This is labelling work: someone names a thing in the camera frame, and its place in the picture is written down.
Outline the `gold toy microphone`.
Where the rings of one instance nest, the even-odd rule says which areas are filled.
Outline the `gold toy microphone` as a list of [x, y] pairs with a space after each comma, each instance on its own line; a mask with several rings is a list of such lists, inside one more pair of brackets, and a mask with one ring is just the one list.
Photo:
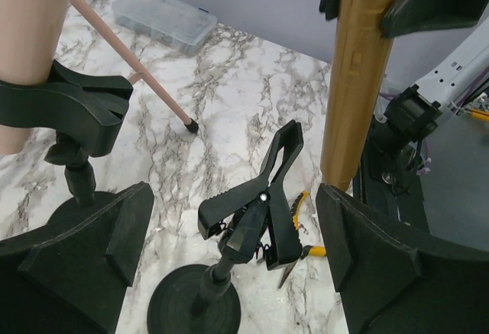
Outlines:
[[357, 173], [393, 41], [380, 22], [393, 0], [341, 0], [323, 138], [325, 183], [346, 191]]

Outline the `black mic stand front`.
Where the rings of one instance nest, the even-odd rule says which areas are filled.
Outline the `black mic stand front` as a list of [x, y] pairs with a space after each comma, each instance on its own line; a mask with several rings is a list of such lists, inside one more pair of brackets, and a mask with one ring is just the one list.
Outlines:
[[219, 235], [219, 262], [189, 264], [169, 273], [156, 287], [147, 311], [150, 333], [237, 333], [241, 304], [231, 272], [258, 251], [268, 270], [297, 260], [303, 246], [283, 189], [284, 178], [303, 148], [299, 122], [274, 135], [259, 174], [204, 200], [198, 208], [203, 239]]

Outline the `pink toy microphone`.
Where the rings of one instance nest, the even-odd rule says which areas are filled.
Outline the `pink toy microphone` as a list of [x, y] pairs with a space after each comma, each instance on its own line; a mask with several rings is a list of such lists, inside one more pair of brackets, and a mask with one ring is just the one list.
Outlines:
[[70, 0], [1, 0], [1, 153], [17, 154], [31, 134], [10, 121], [20, 109], [9, 85], [47, 81]]

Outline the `pink perforated music stand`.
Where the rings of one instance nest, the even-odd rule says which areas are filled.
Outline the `pink perforated music stand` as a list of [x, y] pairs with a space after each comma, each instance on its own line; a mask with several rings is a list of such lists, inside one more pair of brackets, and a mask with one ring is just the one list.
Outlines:
[[116, 36], [112, 29], [96, 14], [85, 0], [70, 0], [71, 5], [91, 24], [91, 26], [102, 36], [102, 38], [115, 50], [115, 52], [133, 69], [134, 74], [129, 77], [130, 84], [143, 80], [153, 92], [169, 107], [169, 109], [183, 122], [186, 129], [197, 134], [198, 123], [190, 118], [178, 105], [173, 97], [154, 78], [150, 71], [139, 61], [139, 59], [125, 46]]

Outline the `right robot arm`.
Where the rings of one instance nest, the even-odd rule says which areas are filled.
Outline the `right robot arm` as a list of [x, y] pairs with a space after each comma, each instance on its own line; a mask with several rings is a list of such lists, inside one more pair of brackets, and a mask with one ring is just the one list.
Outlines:
[[396, 37], [472, 28], [473, 34], [414, 84], [430, 105], [467, 101], [488, 63], [488, 0], [321, 0], [336, 20], [335, 51], [322, 146], [323, 180], [346, 190], [360, 164], [371, 116]]

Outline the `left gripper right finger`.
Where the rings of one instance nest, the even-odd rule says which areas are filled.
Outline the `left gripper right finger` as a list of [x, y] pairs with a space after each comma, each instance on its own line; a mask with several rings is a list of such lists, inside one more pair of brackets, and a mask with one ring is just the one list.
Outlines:
[[350, 333], [486, 333], [488, 253], [321, 184], [316, 209]]

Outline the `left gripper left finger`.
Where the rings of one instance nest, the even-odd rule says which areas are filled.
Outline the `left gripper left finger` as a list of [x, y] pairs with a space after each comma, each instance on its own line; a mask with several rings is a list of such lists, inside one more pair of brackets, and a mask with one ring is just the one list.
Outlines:
[[154, 194], [140, 182], [65, 202], [40, 228], [1, 242], [3, 333], [114, 333], [138, 269]]

